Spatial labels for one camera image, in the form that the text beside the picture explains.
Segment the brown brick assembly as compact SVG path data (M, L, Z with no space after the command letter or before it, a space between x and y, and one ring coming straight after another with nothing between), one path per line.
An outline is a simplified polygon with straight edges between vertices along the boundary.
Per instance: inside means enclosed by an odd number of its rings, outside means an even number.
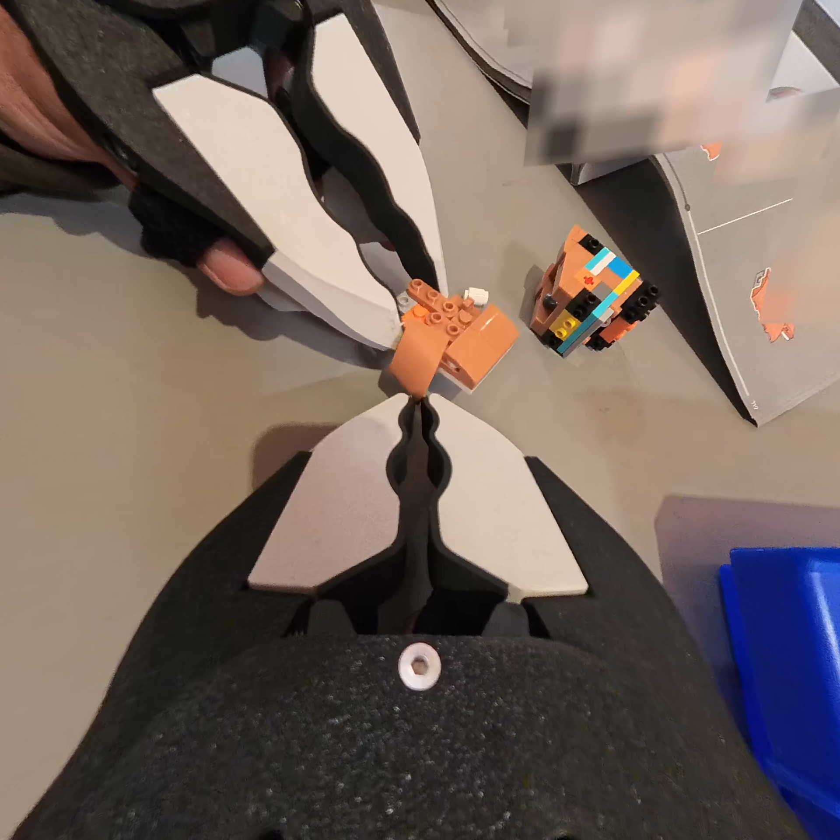
M420 279L401 297L403 333L388 371L409 395L424 397L437 373L473 392L508 353L518 330L490 302L478 308Z

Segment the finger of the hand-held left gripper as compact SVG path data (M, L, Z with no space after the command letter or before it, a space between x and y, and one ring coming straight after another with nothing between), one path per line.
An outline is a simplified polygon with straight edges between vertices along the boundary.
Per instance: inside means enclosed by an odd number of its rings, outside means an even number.
M353 340L394 349L403 334L396 300L321 204L278 110L202 74L153 95L274 248L262 270L276 290L260 296L275 308L288 297Z
M302 135L352 185L411 278L448 293L431 182L375 12L311 12L290 102Z

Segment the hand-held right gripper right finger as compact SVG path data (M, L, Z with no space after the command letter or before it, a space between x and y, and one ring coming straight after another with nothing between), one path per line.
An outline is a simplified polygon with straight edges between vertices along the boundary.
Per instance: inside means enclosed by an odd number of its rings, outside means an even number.
M506 601L582 595L588 583L521 450L442 396L423 405L438 494L434 587Z

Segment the grey instruction booklet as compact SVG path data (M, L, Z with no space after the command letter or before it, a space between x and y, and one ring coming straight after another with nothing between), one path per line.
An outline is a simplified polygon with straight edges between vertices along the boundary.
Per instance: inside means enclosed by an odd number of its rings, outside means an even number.
M502 45L501 14L494 19L489 2L428 3L525 122L530 80L525 59ZM803 2L771 90L819 96L833 88L838 2ZM797 329L760 321L793 187L714 183L717 153L697 146L559 169L661 288L668 317L730 402L760 426L838 382L838 316Z

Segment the multicoloured brick model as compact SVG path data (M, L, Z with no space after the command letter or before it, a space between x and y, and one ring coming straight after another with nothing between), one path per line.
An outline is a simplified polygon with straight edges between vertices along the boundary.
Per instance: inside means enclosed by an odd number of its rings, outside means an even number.
M579 225L571 228L534 295L530 330L561 357L602 351L644 321L660 289Z

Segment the large blue storage bin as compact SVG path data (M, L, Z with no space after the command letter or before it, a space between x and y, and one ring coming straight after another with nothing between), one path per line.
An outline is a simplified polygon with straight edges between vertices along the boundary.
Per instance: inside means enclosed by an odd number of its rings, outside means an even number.
M839 838L839 549L732 549L719 581L753 755L813 838Z

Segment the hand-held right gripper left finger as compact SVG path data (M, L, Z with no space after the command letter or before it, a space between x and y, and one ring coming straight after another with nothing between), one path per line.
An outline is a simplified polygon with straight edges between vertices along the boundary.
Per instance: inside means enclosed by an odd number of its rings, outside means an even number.
M399 501L386 473L403 441L408 395L394 395L332 431L312 451L248 584L314 593L396 540Z

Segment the person's left forearm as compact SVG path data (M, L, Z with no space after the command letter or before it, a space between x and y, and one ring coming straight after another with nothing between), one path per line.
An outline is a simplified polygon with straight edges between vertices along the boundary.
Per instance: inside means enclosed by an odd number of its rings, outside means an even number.
M45 157L24 147L1 132L1 191L35 193L83 202L102 200L119 185L130 191L140 178L87 135L82 137L82 153L72 160Z

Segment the person's left hand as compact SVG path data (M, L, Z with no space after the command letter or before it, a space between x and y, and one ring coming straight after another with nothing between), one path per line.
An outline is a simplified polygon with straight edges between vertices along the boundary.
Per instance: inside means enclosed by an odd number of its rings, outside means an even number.
M81 156L84 135L99 144L67 110L52 76L4 5L1 130L36 154L59 160ZM216 225L141 182L129 192L129 210L142 226L140 245L146 254L197 268L236 296L256 293L264 285L260 268Z

